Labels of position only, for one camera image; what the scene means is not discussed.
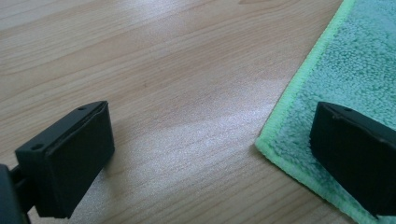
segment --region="fuzzy fabric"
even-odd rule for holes
[[[312,156],[317,103],[350,107],[396,130],[396,1],[345,0],[266,121],[256,147],[359,223],[375,219]]]

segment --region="wooden table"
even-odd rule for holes
[[[340,2],[2,0],[0,163],[99,100],[116,143],[69,220],[33,223],[351,222],[253,146]]]

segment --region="screw hole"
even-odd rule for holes
[[[43,144],[35,144],[34,146],[31,147],[32,150],[38,150],[42,148],[44,145]]]

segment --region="towel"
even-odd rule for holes
[[[396,130],[396,1],[345,0],[256,140],[271,162],[357,222],[396,223],[370,215],[312,156],[309,133],[319,101]]]

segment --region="green towel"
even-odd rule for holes
[[[256,146],[359,223],[375,219],[312,156],[309,133],[318,101],[353,108],[396,130],[396,1],[345,0],[286,88]]]

